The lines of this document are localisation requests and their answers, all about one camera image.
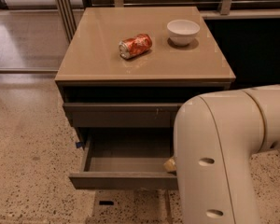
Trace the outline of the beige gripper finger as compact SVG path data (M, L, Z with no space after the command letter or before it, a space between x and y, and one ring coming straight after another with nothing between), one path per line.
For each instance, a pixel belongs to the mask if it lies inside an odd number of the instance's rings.
M171 157L164 164L164 169L167 173L174 173L176 171L175 159Z

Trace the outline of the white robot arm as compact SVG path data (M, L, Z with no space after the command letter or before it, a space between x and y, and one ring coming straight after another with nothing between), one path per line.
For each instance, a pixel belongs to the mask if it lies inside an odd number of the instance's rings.
M249 160L280 148L280 85L195 96L178 110L183 224L260 224Z

